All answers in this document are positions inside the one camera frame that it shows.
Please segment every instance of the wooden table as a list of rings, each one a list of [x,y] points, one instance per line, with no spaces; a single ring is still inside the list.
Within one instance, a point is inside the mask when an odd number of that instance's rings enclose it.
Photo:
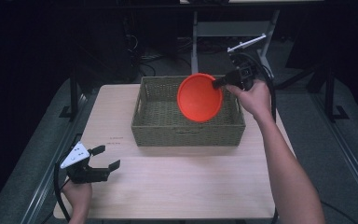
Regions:
[[[137,147],[131,120],[139,84],[101,87],[81,142],[106,146],[90,159],[94,168],[121,160],[107,182],[93,183],[89,218],[210,219],[272,217],[262,136],[244,111],[237,147]],[[277,123],[286,141],[282,121]],[[71,214],[71,206],[62,195]],[[59,206],[54,216],[64,218]]]

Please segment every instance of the human hand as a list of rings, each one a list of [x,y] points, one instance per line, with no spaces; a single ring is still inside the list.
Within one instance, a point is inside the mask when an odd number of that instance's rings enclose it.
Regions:
[[[62,192],[72,205],[73,213],[69,223],[85,223],[92,198],[91,183],[75,184],[72,180],[69,180],[63,186]]]
[[[264,81],[255,79],[254,86],[248,91],[233,85],[226,85],[226,88],[237,96],[243,108],[256,120],[272,118],[269,87]]]

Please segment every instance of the wicker basket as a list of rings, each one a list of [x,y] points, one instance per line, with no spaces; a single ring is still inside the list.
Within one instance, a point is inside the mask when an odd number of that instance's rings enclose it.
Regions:
[[[236,97],[223,91],[220,112],[203,123],[186,119],[176,102],[186,77],[143,77],[131,129],[139,147],[237,146],[245,123]]]

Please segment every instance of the cable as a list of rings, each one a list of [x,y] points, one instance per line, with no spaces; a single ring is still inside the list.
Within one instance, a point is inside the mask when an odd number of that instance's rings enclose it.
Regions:
[[[348,216],[347,214],[345,214],[344,212],[340,211],[339,209],[337,209],[335,206],[331,205],[330,203],[326,203],[324,201],[321,200],[321,203],[326,205],[327,207],[335,210],[336,212],[340,213],[342,216],[344,216],[345,218],[347,218],[349,221],[351,221],[354,224],[358,224],[358,222],[356,222],[353,218],[351,218],[350,216]]]
[[[150,66],[150,65],[148,65],[148,64],[145,64],[145,63],[140,63],[140,65],[143,65],[143,66],[146,66],[146,67],[149,67],[150,69],[152,69],[152,70],[153,70],[153,77],[156,76],[156,69],[155,69],[154,67],[152,67],[152,66]]]
[[[57,198],[57,203],[58,205],[60,206],[62,212],[63,212],[63,215],[65,216],[65,219],[69,222],[71,220],[71,217],[69,216],[69,213],[68,211],[66,210],[65,208],[65,205],[63,204],[63,201],[62,201],[62,197],[61,197],[61,191],[60,191],[60,187],[58,186],[58,173],[60,171],[60,163],[61,163],[61,160],[66,157],[68,154],[64,154],[62,155],[58,161],[55,163],[55,166],[54,166],[54,176],[53,176],[53,183],[54,183],[54,193],[55,193],[55,196]]]
[[[53,212],[51,211],[48,216],[45,218],[45,220],[42,221],[41,224],[45,224],[51,217],[53,216]]]

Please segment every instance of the red funnel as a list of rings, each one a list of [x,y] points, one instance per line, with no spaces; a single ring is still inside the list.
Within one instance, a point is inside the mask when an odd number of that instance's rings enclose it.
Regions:
[[[212,119],[223,102],[221,89],[214,89],[215,78],[202,73],[187,77],[180,85],[177,103],[183,115],[196,122]]]

